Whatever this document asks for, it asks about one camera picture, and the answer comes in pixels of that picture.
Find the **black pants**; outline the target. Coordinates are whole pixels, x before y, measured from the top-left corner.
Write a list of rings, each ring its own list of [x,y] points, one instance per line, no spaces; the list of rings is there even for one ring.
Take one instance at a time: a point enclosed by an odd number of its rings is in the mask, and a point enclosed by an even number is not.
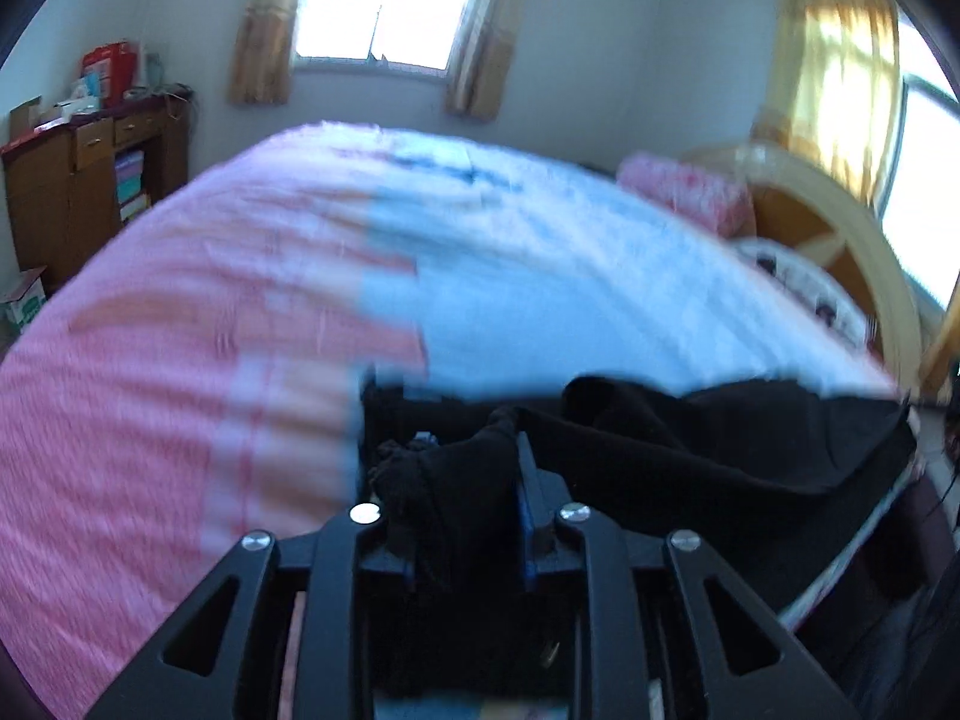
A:
[[[462,400],[371,380],[363,488],[384,507],[418,598],[374,649],[390,695],[528,691],[558,605],[527,601],[523,471],[558,476],[628,533],[703,536],[786,610],[864,532],[916,457],[898,401],[752,379],[693,394],[584,376],[555,395]]]

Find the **blue pink bed sheet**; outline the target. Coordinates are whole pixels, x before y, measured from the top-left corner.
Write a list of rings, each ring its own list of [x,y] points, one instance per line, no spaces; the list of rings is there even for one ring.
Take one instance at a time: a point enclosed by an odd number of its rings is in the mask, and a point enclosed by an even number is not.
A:
[[[342,511],[366,372],[462,395],[895,390],[607,179],[425,133],[279,133],[126,227],[3,359],[2,640],[47,710],[82,717],[245,532]]]

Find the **white patterned pillow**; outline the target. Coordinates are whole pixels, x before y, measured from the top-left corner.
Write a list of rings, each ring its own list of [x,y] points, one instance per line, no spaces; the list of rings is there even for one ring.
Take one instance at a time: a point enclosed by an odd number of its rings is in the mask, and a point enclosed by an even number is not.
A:
[[[823,268],[770,239],[734,239],[732,247],[747,262],[775,278],[839,338],[861,351],[869,349],[874,336],[871,321],[846,289]]]

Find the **cardboard box on floor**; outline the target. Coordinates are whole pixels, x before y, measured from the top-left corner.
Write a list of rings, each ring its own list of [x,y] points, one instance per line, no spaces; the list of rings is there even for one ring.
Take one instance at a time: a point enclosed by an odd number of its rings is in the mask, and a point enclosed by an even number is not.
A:
[[[13,338],[23,333],[46,304],[44,271],[45,266],[21,271],[2,289],[2,328]]]

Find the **cream wooden headboard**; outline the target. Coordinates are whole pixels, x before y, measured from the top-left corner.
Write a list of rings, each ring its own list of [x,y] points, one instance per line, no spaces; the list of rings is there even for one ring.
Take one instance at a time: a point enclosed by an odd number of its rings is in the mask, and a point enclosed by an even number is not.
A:
[[[887,371],[901,388],[918,387],[918,307],[870,208],[809,161],[771,143],[705,146],[682,160],[747,184],[758,234],[830,273],[871,322],[874,351]]]

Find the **headboard window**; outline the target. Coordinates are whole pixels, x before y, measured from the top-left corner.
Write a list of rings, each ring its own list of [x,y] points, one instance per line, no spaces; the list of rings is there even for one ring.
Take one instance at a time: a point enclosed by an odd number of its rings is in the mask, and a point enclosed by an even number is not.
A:
[[[900,101],[878,217],[919,305],[944,310],[958,278],[958,98],[905,15],[898,50]]]

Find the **brown wooden desk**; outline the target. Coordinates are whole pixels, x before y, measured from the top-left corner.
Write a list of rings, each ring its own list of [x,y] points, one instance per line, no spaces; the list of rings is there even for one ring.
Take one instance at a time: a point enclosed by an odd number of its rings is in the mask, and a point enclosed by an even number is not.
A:
[[[41,268],[59,291],[121,232],[116,161],[143,154],[150,202],[189,181],[195,94],[187,86],[82,114],[2,149],[8,219],[21,270]]]

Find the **cardboard box on desk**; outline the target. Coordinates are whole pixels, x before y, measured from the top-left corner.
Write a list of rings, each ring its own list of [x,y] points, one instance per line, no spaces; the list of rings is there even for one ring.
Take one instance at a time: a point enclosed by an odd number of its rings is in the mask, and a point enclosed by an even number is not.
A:
[[[31,98],[14,107],[8,114],[8,139],[10,142],[18,140],[34,132],[41,124],[53,121],[59,117],[59,109],[55,106],[46,106],[41,96]]]

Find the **headboard window curtain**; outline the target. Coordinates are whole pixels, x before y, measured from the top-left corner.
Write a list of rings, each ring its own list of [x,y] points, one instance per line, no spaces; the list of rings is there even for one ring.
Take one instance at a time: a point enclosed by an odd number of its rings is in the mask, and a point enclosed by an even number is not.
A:
[[[752,137],[809,161],[874,206],[889,177],[900,96],[893,0],[779,0]]]

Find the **left yellow curtain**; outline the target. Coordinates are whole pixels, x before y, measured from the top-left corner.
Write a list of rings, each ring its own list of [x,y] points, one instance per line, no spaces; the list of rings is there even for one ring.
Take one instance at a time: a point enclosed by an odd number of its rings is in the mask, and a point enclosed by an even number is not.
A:
[[[283,106],[290,99],[299,0],[249,0],[236,34],[228,101]]]

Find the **yellow curtain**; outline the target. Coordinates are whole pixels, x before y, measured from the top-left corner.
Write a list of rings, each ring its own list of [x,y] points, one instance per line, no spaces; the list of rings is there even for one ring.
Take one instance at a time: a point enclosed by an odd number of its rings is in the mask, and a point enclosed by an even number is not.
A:
[[[446,110],[472,121],[500,114],[526,0],[470,0],[449,67]]]
[[[249,0],[236,34],[228,101],[283,106],[290,99],[299,0]]]

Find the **red gift bag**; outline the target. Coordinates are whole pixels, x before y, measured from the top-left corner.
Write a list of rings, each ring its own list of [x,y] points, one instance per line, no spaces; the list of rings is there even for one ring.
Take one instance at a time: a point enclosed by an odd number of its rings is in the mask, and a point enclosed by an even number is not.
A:
[[[114,107],[121,104],[124,94],[135,86],[137,68],[139,44],[119,41],[83,55],[80,76],[86,78],[91,96],[98,96],[104,107]]]

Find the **right yellow curtain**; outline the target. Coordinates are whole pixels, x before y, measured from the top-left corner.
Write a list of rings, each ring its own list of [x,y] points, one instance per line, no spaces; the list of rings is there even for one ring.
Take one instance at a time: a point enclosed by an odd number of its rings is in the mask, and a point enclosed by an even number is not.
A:
[[[449,67],[446,110],[472,121],[500,114],[526,0],[470,0]]]

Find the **side window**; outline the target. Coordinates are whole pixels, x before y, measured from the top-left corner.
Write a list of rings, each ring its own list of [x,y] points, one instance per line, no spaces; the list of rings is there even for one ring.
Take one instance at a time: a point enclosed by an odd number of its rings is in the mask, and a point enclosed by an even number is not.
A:
[[[472,0],[299,0],[295,59],[443,75],[471,6]]]

